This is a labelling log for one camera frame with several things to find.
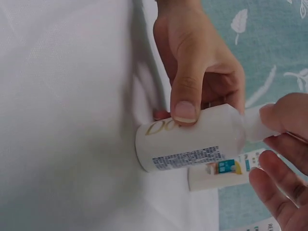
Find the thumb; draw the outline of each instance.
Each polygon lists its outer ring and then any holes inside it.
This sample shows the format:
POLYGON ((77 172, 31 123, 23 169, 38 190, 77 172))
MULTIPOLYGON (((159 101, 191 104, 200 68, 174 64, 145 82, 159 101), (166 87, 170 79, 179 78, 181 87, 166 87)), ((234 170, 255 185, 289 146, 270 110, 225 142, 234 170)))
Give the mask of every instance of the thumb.
POLYGON ((203 46, 204 43, 189 41, 178 49, 178 71, 172 83, 170 106, 172 118, 182 125, 194 124, 200 114, 203 78, 211 65, 203 46))

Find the gold logo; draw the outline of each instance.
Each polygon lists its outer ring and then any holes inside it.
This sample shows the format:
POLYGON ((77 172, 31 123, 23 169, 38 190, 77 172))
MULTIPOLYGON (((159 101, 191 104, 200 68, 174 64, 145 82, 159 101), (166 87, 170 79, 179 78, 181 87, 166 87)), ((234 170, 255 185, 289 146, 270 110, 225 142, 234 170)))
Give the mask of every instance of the gold logo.
POLYGON ((160 121, 157 121, 157 122, 151 124, 151 126, 149 127, 149 129, 147 130, 145 135, 146 136, 154 135, 154 134, 159 133, 162 130, 171 131, 175 127, 179 128, 180 125, 176 124, 173 119, 171 119, 168 122, 165 121, 165 120, 160 120, 160 121))

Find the bottle cap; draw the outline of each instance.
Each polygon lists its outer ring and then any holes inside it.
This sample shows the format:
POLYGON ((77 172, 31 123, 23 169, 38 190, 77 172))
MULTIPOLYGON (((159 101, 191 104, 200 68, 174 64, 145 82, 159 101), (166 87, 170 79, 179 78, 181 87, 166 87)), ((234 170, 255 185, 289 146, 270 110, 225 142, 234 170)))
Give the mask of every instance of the bottle cap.
POLYGON ((258 142, 270 136, 280 135, 280 133, 270 130, 261 122, 259 110, 263 106, 265 105, 245 110, 244 129, 246 139, 250 142, 258 142))

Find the hand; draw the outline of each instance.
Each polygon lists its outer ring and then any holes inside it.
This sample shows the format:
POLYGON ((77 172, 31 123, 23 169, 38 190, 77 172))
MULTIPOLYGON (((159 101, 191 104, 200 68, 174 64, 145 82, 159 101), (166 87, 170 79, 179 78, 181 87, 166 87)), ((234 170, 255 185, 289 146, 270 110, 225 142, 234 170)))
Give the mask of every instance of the hand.
POLYGON ((157 3, 154 38, 172 86, 173 119, 194 124, 209 103, 228 103, 243 113, 243 68, 204 14, 200 0, 157 3))
MULTIPOLYGON (((265 143, 308 175, 308 94, 293 93, 260 110, 262 122, 272 130, 290 132, 265 143)), ((274 152, 259 157, 263 170, 249 174, 250 183, 283 231, 308 230, 308 187, 274 152)))

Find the blue label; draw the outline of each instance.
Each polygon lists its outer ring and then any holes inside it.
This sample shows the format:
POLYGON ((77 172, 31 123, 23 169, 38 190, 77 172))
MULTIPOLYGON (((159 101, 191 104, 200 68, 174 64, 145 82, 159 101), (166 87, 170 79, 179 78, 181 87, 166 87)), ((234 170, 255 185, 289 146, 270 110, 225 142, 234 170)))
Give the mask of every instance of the blue label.
POLYGON ((249 172, 250 171, 249 160, 245 160, 245 164, 246 164, 246 171, 249 172))
POLYGON ((235 161, 225 160, 218 162, 218 173, 227 173, 235 171, 235 161))

